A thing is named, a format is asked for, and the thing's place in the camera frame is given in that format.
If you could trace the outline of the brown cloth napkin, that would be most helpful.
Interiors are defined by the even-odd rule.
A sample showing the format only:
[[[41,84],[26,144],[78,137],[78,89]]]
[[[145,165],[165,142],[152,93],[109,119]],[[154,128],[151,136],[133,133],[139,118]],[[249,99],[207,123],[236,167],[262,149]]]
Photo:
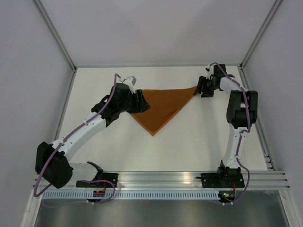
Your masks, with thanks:
[[[143,113],[134,113],[131,116],[154,136],[194,97],[195,90],[195,87],[144,89],[143,96],[150,108]]]

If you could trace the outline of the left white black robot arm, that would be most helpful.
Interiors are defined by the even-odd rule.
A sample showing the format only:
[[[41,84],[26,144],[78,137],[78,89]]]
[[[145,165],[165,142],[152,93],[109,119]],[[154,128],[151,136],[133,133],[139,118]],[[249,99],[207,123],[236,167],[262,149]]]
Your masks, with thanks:
[[[95,104],[83,122],[68,135],[51,143],[42,142],[37,147],[35,171],[39,179],[45,179],[57,189],[71,179],[73,168],[71,158],[98,132],[107,128],[120,114],[144,113],[150,109],[143,91],[132,91],[125,83],[116,83],[111,93]]]

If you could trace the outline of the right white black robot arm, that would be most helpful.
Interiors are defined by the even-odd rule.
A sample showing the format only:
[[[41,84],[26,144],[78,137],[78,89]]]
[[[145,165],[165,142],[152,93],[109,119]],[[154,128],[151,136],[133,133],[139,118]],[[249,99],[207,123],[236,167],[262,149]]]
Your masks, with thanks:
[[[241,163],[241,153],[246,135],[258,115],[258,93],[244,88],[235,77],[228,74],[226,66],[211,63],[205,69],[207,76],[200,76],[194,92],[202,98],[213,97],[216,90],[229,95],[226,120],[229,124],[227,149],[216,173],[202,173],[199,177],[203,188],[245,188],[242,169],[248,172]]]

